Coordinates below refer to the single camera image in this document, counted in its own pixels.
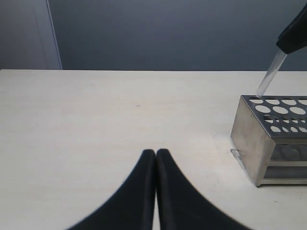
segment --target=wall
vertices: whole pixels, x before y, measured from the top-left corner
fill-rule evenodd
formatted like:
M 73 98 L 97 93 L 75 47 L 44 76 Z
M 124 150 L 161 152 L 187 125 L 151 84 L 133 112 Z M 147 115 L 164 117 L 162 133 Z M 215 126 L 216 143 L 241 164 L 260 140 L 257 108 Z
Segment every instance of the wall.
M 46 0 L 0 0 L 0 69 L 61 69 Z
M 267 70 L 302 0 L 49 0 L 64 69 Z M 307 70 L 307 50 L 282 70 Z

